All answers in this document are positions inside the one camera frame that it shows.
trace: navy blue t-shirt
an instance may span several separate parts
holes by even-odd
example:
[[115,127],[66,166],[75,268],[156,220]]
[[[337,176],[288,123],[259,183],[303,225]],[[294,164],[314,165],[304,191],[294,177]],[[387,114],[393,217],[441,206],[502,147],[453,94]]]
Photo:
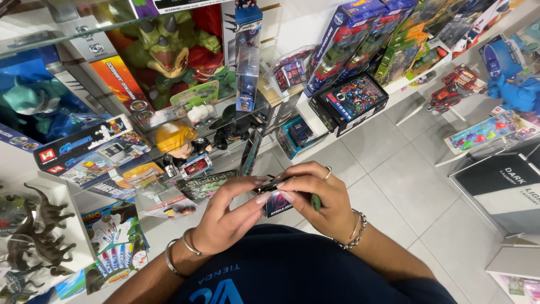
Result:
[[435,280],[390,283],[331,239],[263,224],[206,262],[169,303],[456,302]]

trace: long manicured nail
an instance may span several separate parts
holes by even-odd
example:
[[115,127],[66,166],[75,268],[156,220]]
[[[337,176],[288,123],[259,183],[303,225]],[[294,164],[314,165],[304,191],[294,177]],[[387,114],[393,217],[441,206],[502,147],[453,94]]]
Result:
[[272,196],[272,192],[264,192],[263,194],[257,196],[257,198],[255,199],[255,202],[257,204],[264,204],[266,203],[266,201],[268,201],[270,196]]
[[283,196],[284,199],[286,199],[289,203],[294,201],[294,197],[292,197],[291,194],[289,194],[288,192],[286,191],[279,191],[279,193],[281,194],[281,196]]

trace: marker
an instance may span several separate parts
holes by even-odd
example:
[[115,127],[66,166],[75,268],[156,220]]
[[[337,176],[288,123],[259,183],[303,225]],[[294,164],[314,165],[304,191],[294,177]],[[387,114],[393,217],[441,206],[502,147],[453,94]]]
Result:
[[107,268],[107,272],[111,273],[112,272],[111,262],[109,261],[109,257],[107,256],[107,253],[103,252],[102,257],[103,257],[103,264],[105,264],[105,268]]
[[105,271],[105,268],[103,268],[103,266],[101,265],[101,263],[99,263],[99,261],[96,261],[96,266],[98,267],[99,269],[99,272],[101,272],[103,274],[103,276],[107,276],[107,271]]
[[127,250],[126,254],[126,267],[129,267],[131,265],[131,255],[133,254],[133,243],[130,243],[129,249]]
[[116,250],[111,249],[111,260],[112,260],[112,269],[118,270],[118,260],[116,259]]
[[120,245],[120,255],[118,256],[118,262],[120,263],[120,268],[124,268],[124,245]]
[[114,242],[116,243],[118,239],[120,238],[120,232],[122,232],[122,228],[118,230],[118,233],[116,234],[116,237],[114,238]]

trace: green object in hand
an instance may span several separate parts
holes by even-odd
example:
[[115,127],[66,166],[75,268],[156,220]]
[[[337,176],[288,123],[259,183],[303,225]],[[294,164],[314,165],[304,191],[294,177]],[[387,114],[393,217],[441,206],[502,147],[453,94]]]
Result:
[[319,210],[321,210],[321,198],[315,193],[311,195],[311,205],[313,206],[313,209],[315,209],[315,211],[318,212]]

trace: silver chain bracelet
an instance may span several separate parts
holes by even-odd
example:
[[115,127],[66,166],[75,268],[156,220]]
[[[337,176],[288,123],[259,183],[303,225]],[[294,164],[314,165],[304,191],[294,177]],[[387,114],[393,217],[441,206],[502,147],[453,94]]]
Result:
[[356,238],[351,241],[349,244],[342,244],[338,241],[336,241],[334,239],[334,242],[337,243],[337,245],[341,248],[341,249],[351,249],[353,248],[354,246],[358,245],[358,243],[360,243],[360,240],[362,240],[362,234],[364,233],[364,231],[366,230],[366,225],[368,224],[368,221],[367,221],[367,218],[366,216],[364,215],[364,213],[362,212],[358,212],[357,210],[351,208],[351,210],[358,214],[358,221],[356,222],[356,225],[354,226],[354,230],[353,230],[353,233],[350,235],[351,237],[353,237],[354,233],[356,232],[356,229],[358,228],[358,224],[360,223],[360,221],[362,221],[362,227],[360,228],[360,232],[358,233],[358,236],[356,236]]

